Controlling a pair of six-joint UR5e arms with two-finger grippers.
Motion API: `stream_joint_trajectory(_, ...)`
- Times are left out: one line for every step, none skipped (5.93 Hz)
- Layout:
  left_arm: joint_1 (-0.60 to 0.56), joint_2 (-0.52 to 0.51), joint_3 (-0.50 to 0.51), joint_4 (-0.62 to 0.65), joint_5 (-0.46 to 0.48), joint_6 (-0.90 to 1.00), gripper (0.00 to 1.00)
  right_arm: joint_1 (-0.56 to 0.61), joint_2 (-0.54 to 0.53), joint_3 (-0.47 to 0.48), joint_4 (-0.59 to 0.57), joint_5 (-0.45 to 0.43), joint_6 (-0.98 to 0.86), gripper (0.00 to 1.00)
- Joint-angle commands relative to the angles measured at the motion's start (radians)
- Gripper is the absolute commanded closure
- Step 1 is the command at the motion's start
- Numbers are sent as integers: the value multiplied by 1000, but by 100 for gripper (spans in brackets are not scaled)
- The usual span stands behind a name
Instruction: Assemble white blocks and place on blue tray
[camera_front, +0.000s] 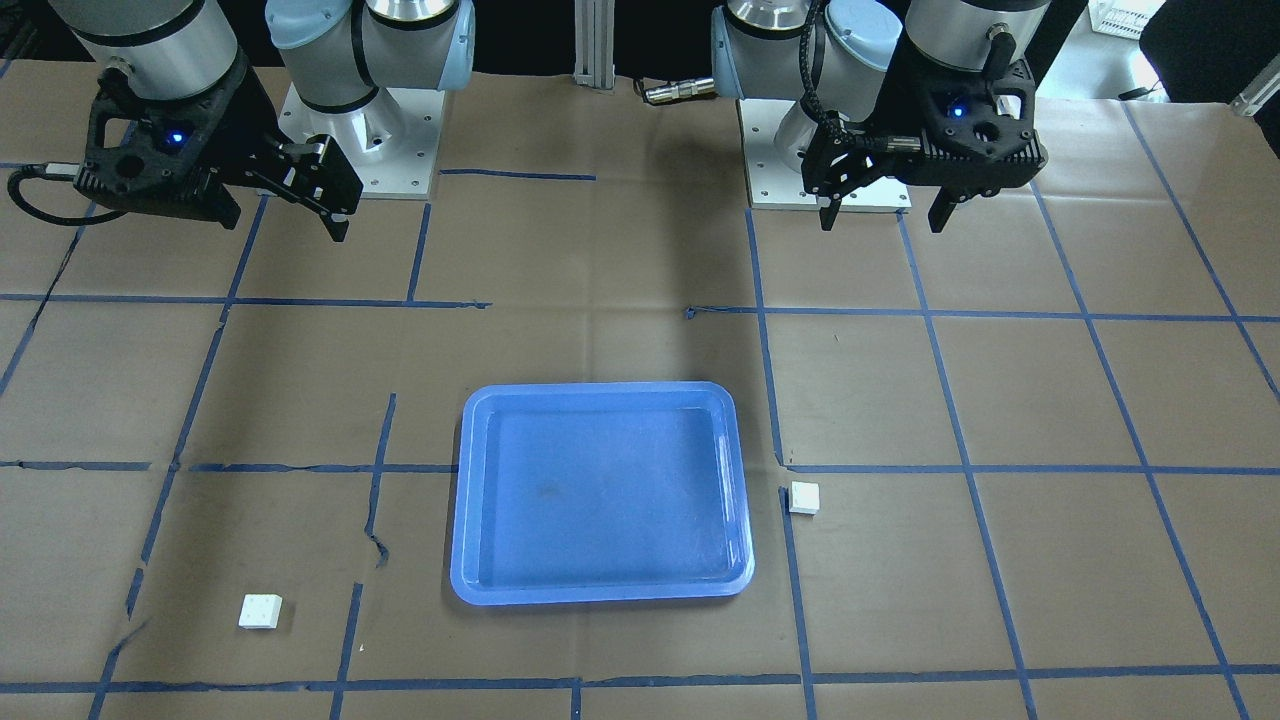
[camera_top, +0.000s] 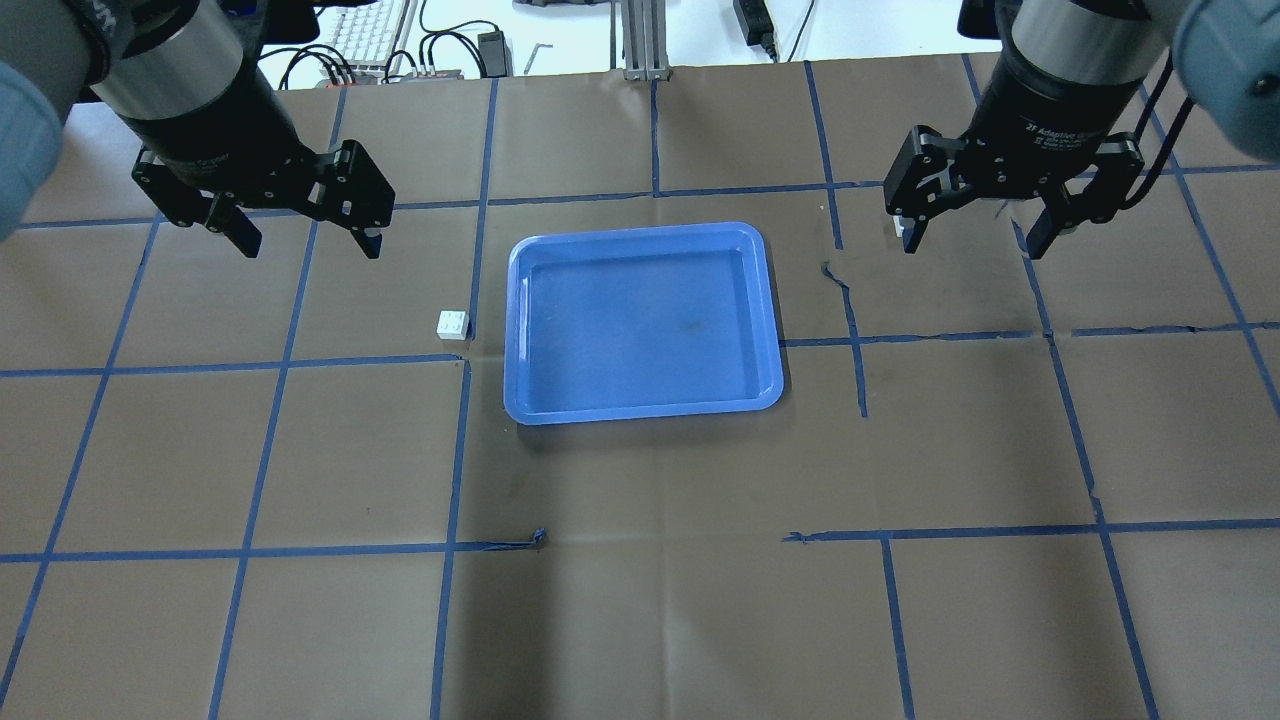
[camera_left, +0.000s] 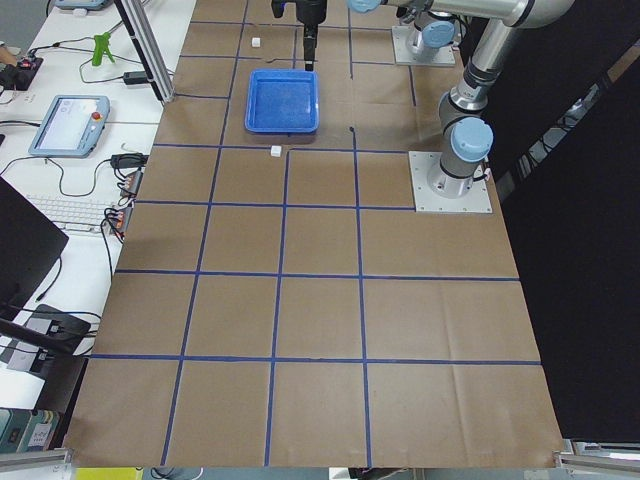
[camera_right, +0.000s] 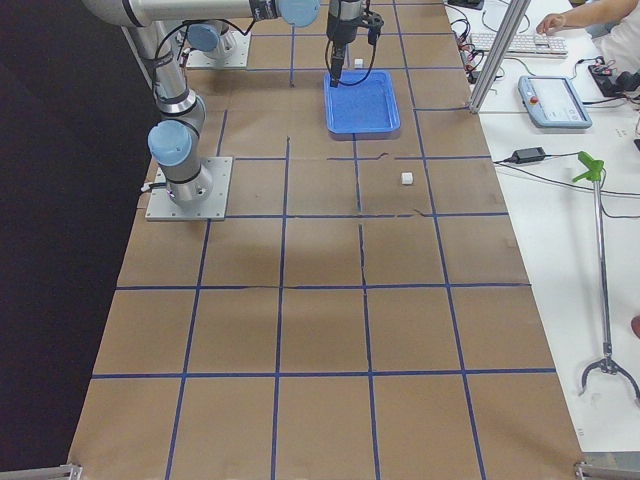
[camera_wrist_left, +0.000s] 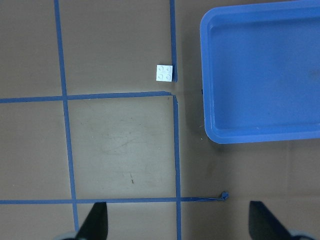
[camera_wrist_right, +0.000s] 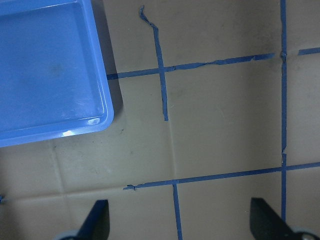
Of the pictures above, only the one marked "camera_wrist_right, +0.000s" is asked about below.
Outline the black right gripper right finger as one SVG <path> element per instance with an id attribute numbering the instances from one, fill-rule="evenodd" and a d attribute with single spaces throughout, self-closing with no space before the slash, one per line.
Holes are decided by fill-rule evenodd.
<path id="1" fill-rule="evenodd" d="M 250 201 L 250 232 L 255 240 L 295 240 L 296 234 L 263 198 Z"/>

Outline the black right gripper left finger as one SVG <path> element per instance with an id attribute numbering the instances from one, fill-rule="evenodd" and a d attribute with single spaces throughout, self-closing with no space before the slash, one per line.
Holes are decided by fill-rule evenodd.
<path id="1" fill-rule="evenodd" d="M 77 240 L 107 240 L 110 234 L 109 202 L 97 200 L 81 228 L 76 234 Z"/>

